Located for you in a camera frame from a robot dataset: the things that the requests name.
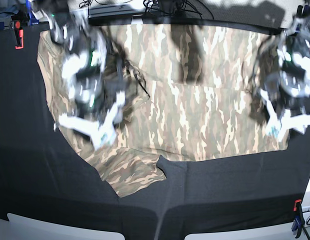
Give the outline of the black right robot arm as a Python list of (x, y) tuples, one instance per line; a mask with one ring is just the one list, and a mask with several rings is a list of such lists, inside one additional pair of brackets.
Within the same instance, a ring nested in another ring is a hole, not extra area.
[(62, 113), (55, 123), (90, 138), (95, 150), (113, 144), (114, 125), (122, 121), (125, 82), (122, 59), (116, 58), (118, 78), (107, 83), (110, 42), (102, 31), (89, 25), (86, 9), (70, 10), (66, 0), (31, 0), (36, 19), (45, 18), (53, 43), (62, 48), (61, 79), (74, 113)]

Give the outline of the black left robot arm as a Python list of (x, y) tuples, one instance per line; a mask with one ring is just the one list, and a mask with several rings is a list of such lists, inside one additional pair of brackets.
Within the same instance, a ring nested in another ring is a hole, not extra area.
[(253, 82), (253, 88), (269, 116), (266, 134), (282, 142), (290, 131), (303, 135), (310, 126), (305, 107), (310, 98), (310, 0), (298, 6), (289, 28), (264, 50), (270, 48), (276, 50), (278, 69), (260, 84)]

